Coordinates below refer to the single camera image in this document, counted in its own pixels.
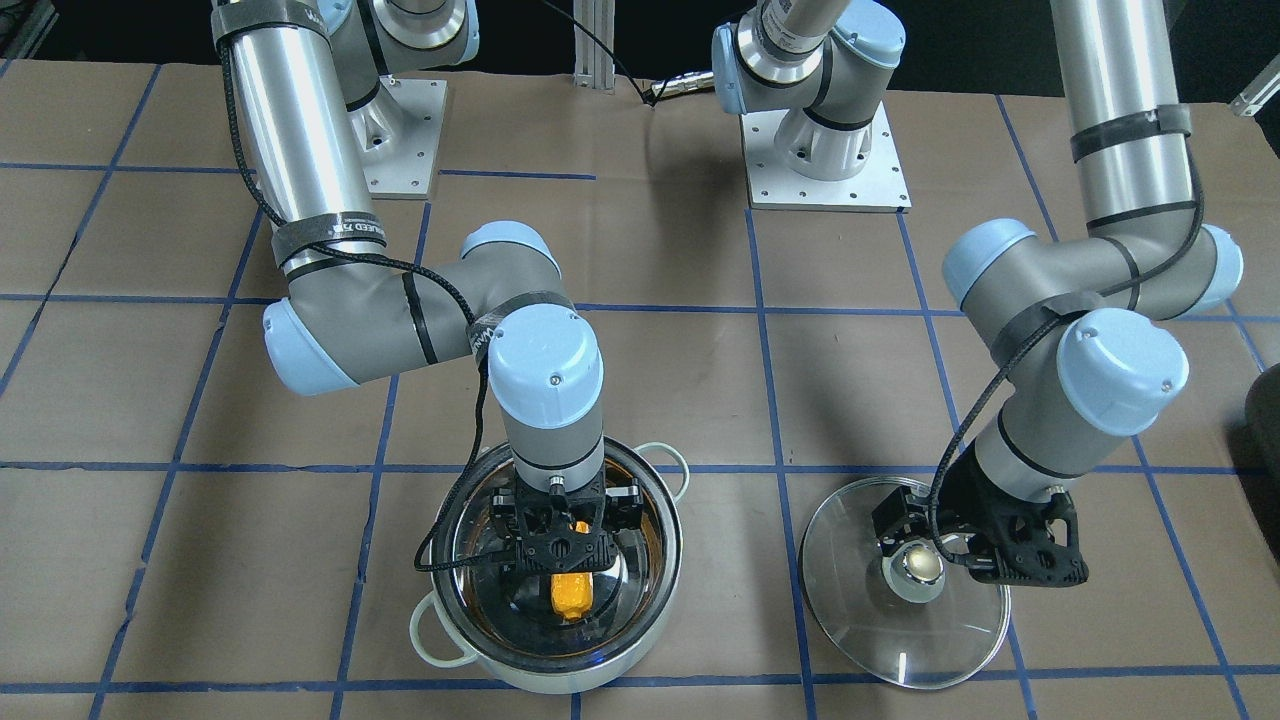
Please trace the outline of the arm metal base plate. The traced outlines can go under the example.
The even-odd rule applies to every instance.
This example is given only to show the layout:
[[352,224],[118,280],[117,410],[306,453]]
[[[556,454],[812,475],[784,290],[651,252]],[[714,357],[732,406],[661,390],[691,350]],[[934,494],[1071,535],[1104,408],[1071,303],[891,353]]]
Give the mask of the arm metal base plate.
[[447,100],[443,79],[388,76],[369,102],[348,113],[374,199],[430,199]]
[[893,213],[913,206],[883,104],[855,131],[820,126],[800,109],[749,113],[740,123],[751,208]]

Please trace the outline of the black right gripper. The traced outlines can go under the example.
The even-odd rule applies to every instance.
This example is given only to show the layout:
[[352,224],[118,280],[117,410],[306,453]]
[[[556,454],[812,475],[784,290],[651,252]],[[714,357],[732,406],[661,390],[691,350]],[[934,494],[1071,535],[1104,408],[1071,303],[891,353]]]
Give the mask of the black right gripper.
[[521,479],[490,492],[490,528],[515,543],[515,570],[525,575],[605,571],[620,555],[612,534],[641,524],[640,486],[605,488],[603,471],[571,492],[541,492]]

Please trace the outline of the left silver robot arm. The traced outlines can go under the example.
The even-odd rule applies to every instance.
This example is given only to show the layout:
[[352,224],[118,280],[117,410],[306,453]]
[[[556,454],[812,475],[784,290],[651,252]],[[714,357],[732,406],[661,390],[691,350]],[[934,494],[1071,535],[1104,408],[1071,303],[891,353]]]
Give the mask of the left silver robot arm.
[[1047,242],[1012,218],[984,222],[943,260],[955,304],[998,370],[929,489],[872,511],[887,564],[922,559],[998,585],[1073,587],[1089,570],[1069,495],[1181,392],[1189,363],[1161,322],[1216,307],[1243,258],[1204,222],[1161,1],[1055,1],[1085,238]]

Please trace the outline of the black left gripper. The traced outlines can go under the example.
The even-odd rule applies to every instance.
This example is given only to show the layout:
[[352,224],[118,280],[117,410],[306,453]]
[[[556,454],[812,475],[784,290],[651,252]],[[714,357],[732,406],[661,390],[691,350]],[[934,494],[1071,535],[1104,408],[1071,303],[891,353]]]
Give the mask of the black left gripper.
[[[937,555],[927,510],[928,486],[893,486],[872,511],[883,559],[910,541],[924,541]],[[968,534],[968,551],[955,557],[986,584],[1065,588],[1085,583],[1076,510],[1066,491],[1046,502],[1018,498],[982,470],[973,447],[943,475],[937,509],[940,533]]]

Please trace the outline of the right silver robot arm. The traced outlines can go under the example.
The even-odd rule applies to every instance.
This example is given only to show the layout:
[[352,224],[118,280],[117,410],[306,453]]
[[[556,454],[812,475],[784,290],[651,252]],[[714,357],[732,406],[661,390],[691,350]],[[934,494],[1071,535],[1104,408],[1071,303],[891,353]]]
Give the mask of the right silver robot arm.
[[287,283],[262,314],[276,377],[316,396],[467,359],[477,393],[466,471],[483,452],[486,398],[500,410],[512,538],[429,560],[444,546],[431,527],[415,568],[609,568],[613,523],[634,503],[603,487],[602,351],[548,243],[522,222],[489,222],[453,263],[424,266],[387,251],[372,200],[376,158],[407,156],[411,119],[390,77],[470,60],[474,3],[215,1],[210,20],[233,156]]

